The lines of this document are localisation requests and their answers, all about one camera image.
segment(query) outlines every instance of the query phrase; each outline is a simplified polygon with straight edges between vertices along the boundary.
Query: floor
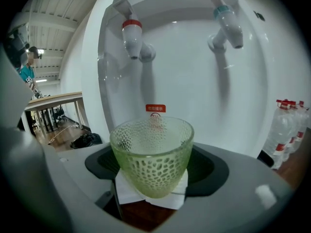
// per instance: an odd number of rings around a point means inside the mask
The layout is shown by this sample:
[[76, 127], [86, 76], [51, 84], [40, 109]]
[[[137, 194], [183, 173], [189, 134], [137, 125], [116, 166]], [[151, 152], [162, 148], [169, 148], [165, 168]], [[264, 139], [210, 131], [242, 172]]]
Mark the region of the floor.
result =
[[[74, 125], [74, 122], [71, 122], [69, 120], [67, 121], [61, 121], [58, 123], [58, 129], [47, 133], [46, 134], [46, 139], [44, 138], [42, 131], [39, 131], [38, 129], [35, 130], [35, 135], [41, 144], [47, 144], [49, 141], [52, 140], [53, 137], [55, 137], [58, 133], [60, 133], [62, 130], [65, 128]], [[72, 148], [70, 147], [70, 144], [72, 141], [77, 139], [79, 136], [90, 133], [88, 130], [83, 129], [81, 130], [80, 127], [75, 128], [75, 127], [69, 127], [66, 130], [62, 131], [55, 139], [53, 142], [50, 143], [52, 147], [55, 148], [56, 152], [61, 152], [61, 151], [66, 151], [66, 150], [71, 150]]]
[[[60, 123], [57, 131], [47, 134], [48, 141], [71, 125], [74, 125], [74, 123], [69, 120]], [[55, 138], [51, 146], [53, 146], [57, 152], [70, 150], [70, 143], [84, 133], [89, 133], [89, 131], [75, 127], [68, 128]], [[40, 143], [44, 143], [42, 132], [36, 130], [35, 134], [37, 140]], [[311, 130], [307, 130], [298, 151], [291, 154], [289, 160], [284, 162], [279, 170], [275, 171], [286, 180], [294, 190], [298, 188], [304, 177], [306, 168], [308, 167], [309, 159], [311, 158], [310, 146]], [[125, 223], [147, 232], [155, 229], [175, 212], [175, 210], [154, 206], [145, 201], [121, 205], [121, 210]]]

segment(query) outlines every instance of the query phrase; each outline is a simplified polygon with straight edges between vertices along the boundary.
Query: ceiling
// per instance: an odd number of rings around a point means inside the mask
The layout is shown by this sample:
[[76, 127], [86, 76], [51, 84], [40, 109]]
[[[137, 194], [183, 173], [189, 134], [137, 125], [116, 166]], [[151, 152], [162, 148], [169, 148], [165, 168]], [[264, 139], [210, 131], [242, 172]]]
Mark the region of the ceiling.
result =
[[68, 44], [96, 0], [28, 0], [13, 26], [29, 22], [30, 46], [44, 49], [33, 67], [38, 79], [58, 80]]

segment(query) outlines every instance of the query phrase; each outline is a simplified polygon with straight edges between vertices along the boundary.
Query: person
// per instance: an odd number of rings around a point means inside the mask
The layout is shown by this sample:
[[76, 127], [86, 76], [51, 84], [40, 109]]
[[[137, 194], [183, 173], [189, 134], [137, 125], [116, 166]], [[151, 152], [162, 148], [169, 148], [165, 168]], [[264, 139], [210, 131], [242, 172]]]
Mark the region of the person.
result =
[[[33, 84], [33, 88], [35, 88], [36, 87], [36, 84], [34, 81], [35, 74], [34, 74], [34, 71], [33, 71], [31, 66], [34, 65], [37, 62], [37, 60], [39, 59], [38, 48], [36, 48], [36, 47], [29, 48], [27, 55], [28, 55], [27, 64], [21, 68], [16, 68], [16, 71], [19, 73], [20, 77], [23, 79], [23, 81], [27, 84], [28, 87], [30, 87], [30, 85], [31, 85], [31, 84], [29, 84], [29, 80], [31, 79], [32, 84]], [[31, 112], [25, 111], [25, 114], [26, 114], [27, 122], [28, 122], [28, 125], [30, 128], [30, 132], [35, 137], [35, 133], [34, 133], [33, 126], [32, 126], [33, 125], [33, 118], [31, 116]], [[20, 130], [23, 130], [23, 131], [25, 130], [23, 122], [21, 119], [19, 120], [17, 127]]]

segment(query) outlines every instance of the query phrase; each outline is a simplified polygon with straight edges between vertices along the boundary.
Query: cable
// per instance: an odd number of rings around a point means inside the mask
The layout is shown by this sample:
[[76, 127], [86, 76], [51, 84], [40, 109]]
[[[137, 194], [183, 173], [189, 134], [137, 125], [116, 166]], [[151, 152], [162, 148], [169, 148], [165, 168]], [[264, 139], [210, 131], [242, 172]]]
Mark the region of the cable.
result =
[[[73, 124], [73, 125], [71, 125], [71, 126], [68, 126], [68, 127], [64, 128], [61, 132], [63, 132], [64, 130], [66, 130], [66, 129], [68, 129], [68, 128], [72, 128], [72, 127], [78, 127], [78, 124], [77, 124], [76, 121], [75, 121], [75, 124]], [[49, 141], [48, 144], [52, 143], [52, 142], [54, 141], [54, 139], [55, 139], [60, 133], [58, 133], [56, 136], [54, 136], [54, 137]]]

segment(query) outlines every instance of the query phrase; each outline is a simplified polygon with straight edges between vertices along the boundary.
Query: black bag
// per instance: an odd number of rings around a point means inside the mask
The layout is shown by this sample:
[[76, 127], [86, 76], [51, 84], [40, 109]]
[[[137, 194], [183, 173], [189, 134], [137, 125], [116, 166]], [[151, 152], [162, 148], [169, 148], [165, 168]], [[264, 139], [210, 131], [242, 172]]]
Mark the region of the black bag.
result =
[[103, 142], [98, 134], [90, 133], [90, 134], [83, 134], [78, 139], [71, 142], [70, 147], [73, 149], [81, 149], [90, 147], [93, 144], [101, 144], [101, 143]]

